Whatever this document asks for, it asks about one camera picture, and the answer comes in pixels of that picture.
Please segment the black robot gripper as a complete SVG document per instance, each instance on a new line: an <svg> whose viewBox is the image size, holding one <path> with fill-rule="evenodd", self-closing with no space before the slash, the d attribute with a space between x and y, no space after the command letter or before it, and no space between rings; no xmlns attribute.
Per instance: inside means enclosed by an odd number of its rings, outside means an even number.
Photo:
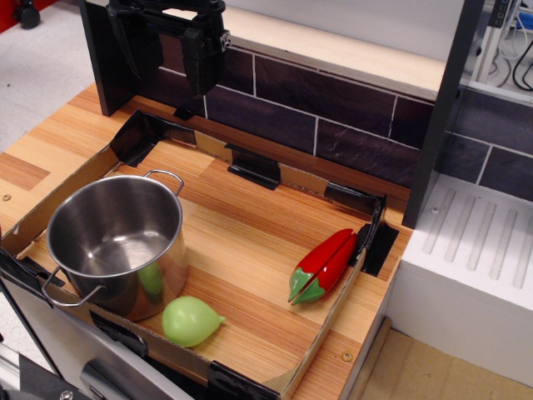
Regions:
<svg viewBox="0 0 533 400"><path fill-rule="evenodd" d="M162 32L181 39L183 67L193 97L206 95L218 84L220 53L229 46L223 1L111 1L106 9L117 44L137 78L141 78L137 50Z"/></svg>

